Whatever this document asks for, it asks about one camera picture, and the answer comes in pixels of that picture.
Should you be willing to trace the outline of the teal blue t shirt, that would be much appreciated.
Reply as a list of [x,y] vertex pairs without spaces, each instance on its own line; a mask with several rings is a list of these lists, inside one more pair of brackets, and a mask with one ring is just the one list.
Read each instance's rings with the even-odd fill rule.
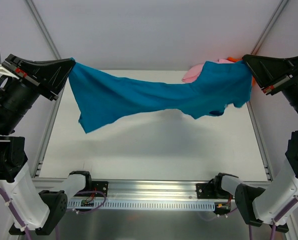
[[242,107],[250,100],[252,73],[242,61],[206,62],[192,83],[149,82],[117,77],[76,63],[69,84],[80,110],[85,133],[140,113],[179,110],[195,120],[218,117],[228,105]]

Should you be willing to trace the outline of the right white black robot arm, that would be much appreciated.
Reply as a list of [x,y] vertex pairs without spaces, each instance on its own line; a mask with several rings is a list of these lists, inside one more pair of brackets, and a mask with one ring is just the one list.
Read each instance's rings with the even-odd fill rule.
[[[298,56],[274,58],[246,54],[242,59],[266,95],[282,93],[298,114]],[[283,167],[266,189],[249,186],[234,175],[219,173],[213,180],[212,193],[220,199],[231,194],[247,225],[267,224],[287,232],[287,219],[298,207],[298,130],[292,132],[285,156]]]

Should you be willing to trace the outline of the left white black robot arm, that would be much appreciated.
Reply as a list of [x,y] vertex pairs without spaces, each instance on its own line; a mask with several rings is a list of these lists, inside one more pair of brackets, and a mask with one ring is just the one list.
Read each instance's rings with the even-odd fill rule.
[[25,138],[14,136],[16,126],[32,105],[43,96],[59,97],[75,66],[73,59],[30,61],[10,54],[0,76],[0,195],[14,223],[9,233],[49,235],[65,215],[68,200],[93,190],[88,171],[72,171],[58,186],[37,191],[25,153]]

